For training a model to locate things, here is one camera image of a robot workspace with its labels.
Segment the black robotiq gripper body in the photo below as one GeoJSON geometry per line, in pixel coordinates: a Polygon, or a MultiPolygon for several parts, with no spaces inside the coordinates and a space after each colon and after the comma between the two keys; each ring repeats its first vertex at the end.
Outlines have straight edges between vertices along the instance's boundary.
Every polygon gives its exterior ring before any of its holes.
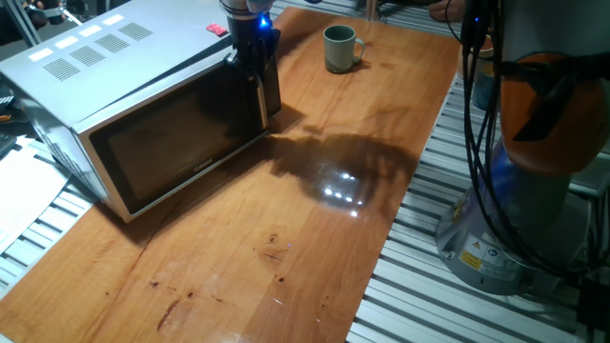
{"type": "Polygon", "coordinates": [[[238,60],[245,65],[267,65],[275,56],[280,31],[268,12],[228,19],[238,60]]]}

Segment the bare person hand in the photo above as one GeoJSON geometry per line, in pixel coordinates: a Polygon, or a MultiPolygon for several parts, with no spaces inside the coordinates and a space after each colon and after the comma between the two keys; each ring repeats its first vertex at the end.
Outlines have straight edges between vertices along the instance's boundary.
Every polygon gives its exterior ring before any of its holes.
{"type": "Polygon", "coordinates": [[[441,0],[428,6],[430,17],[441,23],[459,23],[465,12],[465,0],[441,0]]]}

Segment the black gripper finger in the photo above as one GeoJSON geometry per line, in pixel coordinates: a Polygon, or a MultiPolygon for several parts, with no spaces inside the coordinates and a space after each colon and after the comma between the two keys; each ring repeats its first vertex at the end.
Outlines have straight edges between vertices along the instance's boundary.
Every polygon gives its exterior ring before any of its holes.
{"type": "Polygon", "coordinates": [[[265,91],[265,71],[267,69],[267,62],[265,60],[252,60],[247,64],[247,72],[249,77],[252,78],[258,85],[261,91],[265,91]]]}
{"type": "Polygon", "coordinates": [[[229,67],[231,67],[242,78],[244,78],[244,79],[249,78],[249,70],[242,63],[239,52],[237,50],[233,50],[232,52],[230,52],[226,56],[225,62],[229,67]]]}

